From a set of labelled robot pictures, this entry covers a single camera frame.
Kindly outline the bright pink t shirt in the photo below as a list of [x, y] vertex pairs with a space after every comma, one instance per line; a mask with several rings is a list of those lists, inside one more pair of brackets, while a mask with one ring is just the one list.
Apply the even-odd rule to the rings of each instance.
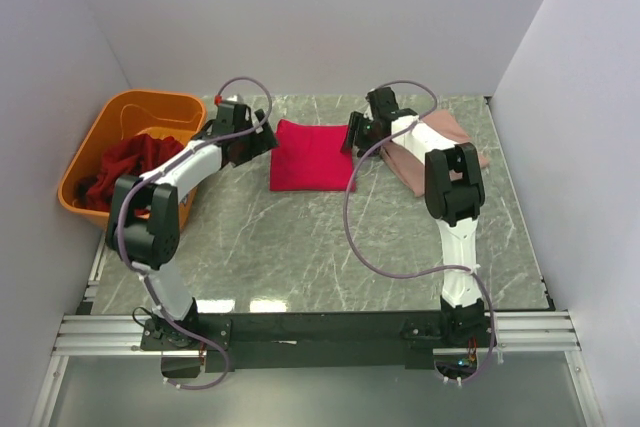
[[346, 125], [301, 125], [282, 119], [279, 146], [271, 151], [269, 188], [274, 192], [338, 192], [347, 189], [354, 165], [343, 152]]

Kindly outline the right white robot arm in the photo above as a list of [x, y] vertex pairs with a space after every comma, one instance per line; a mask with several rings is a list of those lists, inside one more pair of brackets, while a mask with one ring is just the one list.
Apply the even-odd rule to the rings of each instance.
[[436, 221], [444, 273], [439, 327], [432, 337], [464, 345], [487, 328], [477, 280], [476, 232], [485, 190], [475, 146], [439, 133], [415, 111], [398, 106], [390, 84], [366, 95], [370, 114], [352, 112], [342, 150], [361, 159], [397, 151], [423, 177], [424, 200]]

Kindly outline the dark red t shirt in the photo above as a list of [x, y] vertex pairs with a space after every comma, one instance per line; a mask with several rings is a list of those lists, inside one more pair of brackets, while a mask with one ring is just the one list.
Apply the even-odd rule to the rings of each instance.
[[76, 183], [79, 206], [108, 212], [119, 177], [139, 177], [159, 167], [183, 148], [173, 136], [160, 139], [148, 134], [139, 134], [109, 147], [101, 156], [98, 172]]

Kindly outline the black base beam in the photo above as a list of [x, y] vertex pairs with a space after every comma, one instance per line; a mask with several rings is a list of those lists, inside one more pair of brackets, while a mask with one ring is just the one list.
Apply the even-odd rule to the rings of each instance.
[[190, 339], [146, 321], [144, 352], [204, 358], [208, 372], [400, 365], [431, 369], [438, 349], [495, 344], [489, 317], [427, 311], [202, 314]]

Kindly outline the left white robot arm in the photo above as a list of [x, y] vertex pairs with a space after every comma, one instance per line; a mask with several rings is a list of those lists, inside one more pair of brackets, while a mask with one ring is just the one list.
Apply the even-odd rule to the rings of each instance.
[[225, 166], [240, 166], [278, 146], [270, 113], [222, 99], [214, 119], [181, 151], [156, 168], [115, 182], [106, 242], [145, 286], [153, 314], [178, 331], [198, 325], [196, 300], [173, 261], [181, 238], [180, 205]]

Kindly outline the folded light pink t shirt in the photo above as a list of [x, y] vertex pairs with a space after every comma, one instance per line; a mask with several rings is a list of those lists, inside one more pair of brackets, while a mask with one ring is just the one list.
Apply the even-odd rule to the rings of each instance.
[[[451, 143], [462, 144], [471, 142], [471, 137], [448, 111], [437, 110], [428, 115], [423, 122]], [[419, 160], [409, 150], [392, 141], [380, 148], [380, 156], [396, 177], [407, 186], [416, 197], [424, 195], [424, 156], [421, 156], [422, 160]]]

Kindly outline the orange plastic basket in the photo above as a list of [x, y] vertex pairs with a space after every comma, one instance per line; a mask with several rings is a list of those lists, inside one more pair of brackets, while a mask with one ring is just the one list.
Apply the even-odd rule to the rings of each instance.
[[190, 94], [129, 90], [116, 95], [96, 117], [60, 181], [61, 206], [104, 230], [108, 214], [84, 208], [77, 196], [79, 182], [99, 171], [104, 151], [139, 134], [154, 139], [172, 137], [185, 145], [203, 127], [206, 117], [205, 104]]

